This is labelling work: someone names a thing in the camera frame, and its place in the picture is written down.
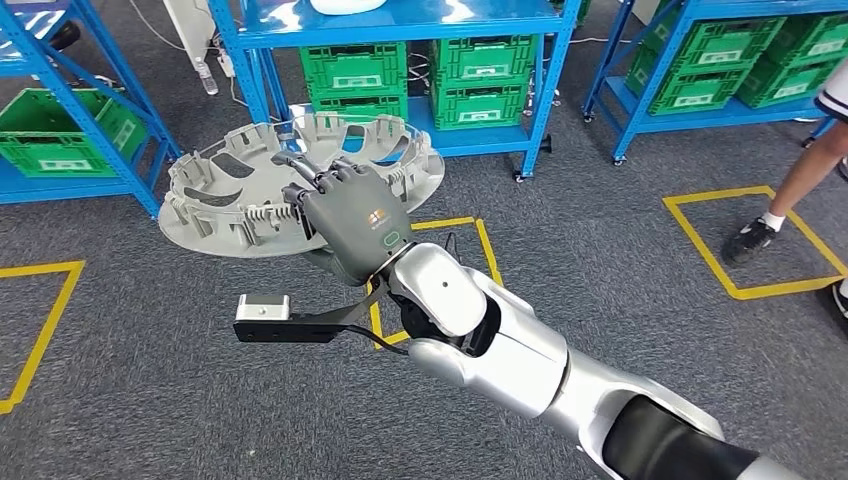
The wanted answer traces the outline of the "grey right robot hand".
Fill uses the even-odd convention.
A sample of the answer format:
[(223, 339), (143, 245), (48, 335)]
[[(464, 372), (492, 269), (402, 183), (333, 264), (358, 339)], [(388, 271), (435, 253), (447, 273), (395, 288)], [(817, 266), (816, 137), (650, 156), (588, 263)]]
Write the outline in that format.
[(349, 286), (362, 286), (411, 240), (408, 213), (370, 166), (344, 156), (320, 171), (302, 154), (278, 152), (275, 164), (293, 168), (309, 189), (290, 183), (284, 201), (301, 208), (326, 242), (301, 256)]

